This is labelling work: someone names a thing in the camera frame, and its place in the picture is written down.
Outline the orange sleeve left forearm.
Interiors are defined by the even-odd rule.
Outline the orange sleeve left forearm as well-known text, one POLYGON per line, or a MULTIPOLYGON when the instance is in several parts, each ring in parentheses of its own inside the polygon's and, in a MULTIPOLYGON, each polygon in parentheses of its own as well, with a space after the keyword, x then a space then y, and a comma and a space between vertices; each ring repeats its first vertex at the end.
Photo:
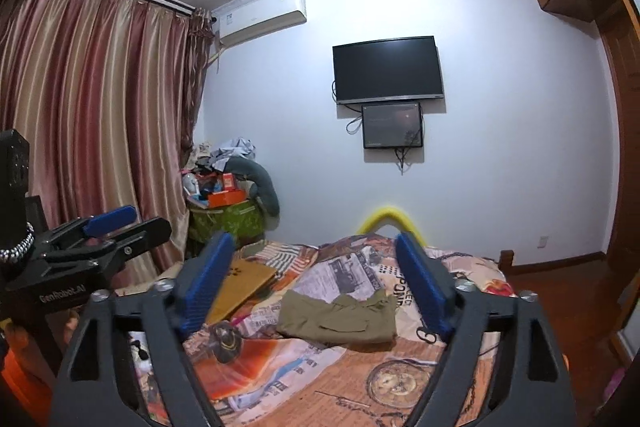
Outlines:
POLYGON ((21 367, 12 350, 4 358, 2 377, 23 411, 38 425, 47 426, 52 390, 43 381, 21 367))

